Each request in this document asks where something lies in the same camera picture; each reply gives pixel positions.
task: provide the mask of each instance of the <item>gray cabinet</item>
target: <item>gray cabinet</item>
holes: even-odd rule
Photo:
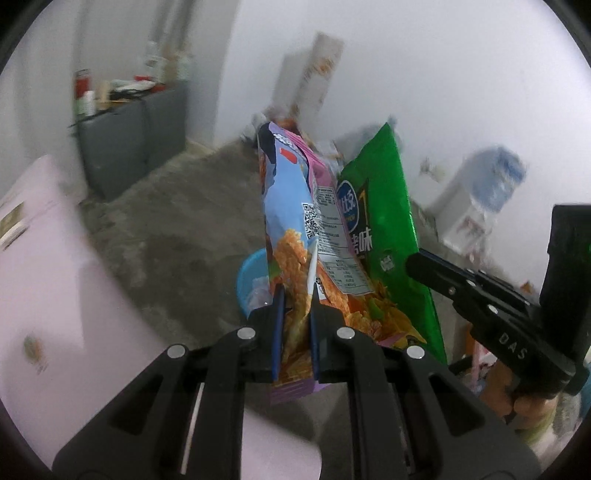
[[[113,200],[185,148],[187,85],[78,122],[80,153],[91,188]]]

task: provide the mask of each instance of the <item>brand logo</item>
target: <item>brand logo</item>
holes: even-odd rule
[[[359,223],[359,202],[353,186],[345,180],[339,185],[336,191],[336,196],[339,199],[340,210],[343,212],[347,228],[352,232]]]
[[[506,333],[503,333],[503,335],[501,335],[501,338],[499,338],[499,343],[501,345],[505,345],[508,350],[511,350],[511,352],[516,354],[519,360],[523,360],[527,355],[527,348],[519,348],[517,346],[517,342],[511,341],[509,335],[507,335]]]

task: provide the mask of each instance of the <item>metal screw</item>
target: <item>metal screw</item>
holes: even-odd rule
[[[355,330],[350,327],[341,327],[336,331],[336,335],[343,340],[351,340],[355,336]]]
[[[242,327],[238,330],[237,335],[240,340],[251,340],[255,337],[256,331],[254,328]]]
[[[415,360],[420,360],[425,356],[425,350],[418,345],[411,345],[407,348],[407,355]]]
[[[182,345],[171,345],[168,347],[168,350],[166,350],[166,354],[170,358],[181,358],[186,351],[187,349]]]

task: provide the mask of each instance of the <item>plastic bag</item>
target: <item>plastic bag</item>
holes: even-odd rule
[[[252,280],[252,290],[246,300],[248,317],[253,310],[270,305],[273,303],[273,296],[269,290],[269,277],[259,277]]]
[[[327,167],[296,134],[271,123],[259,131],[259,160],[267,231],[269,281],[283,283],[285,315],[280,383],[311,376],[308,312],[314,285],[320,301],[338,308],[348,326],[378,342],[400,346],[410,320],[369,282],[356,257]]]
[[[418,252],[417,236],[396,140],[385,124],[339,178],[337,196],[358,254],[374,285],[381,286],[447,363],[431,291],[412,280],[404,264]]]

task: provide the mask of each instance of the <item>qr code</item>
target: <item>qr code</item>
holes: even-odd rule
[[[304,209],[306,237],[310,239],[320,233],[320,218],[313,203],[302,203],[301,206]]]

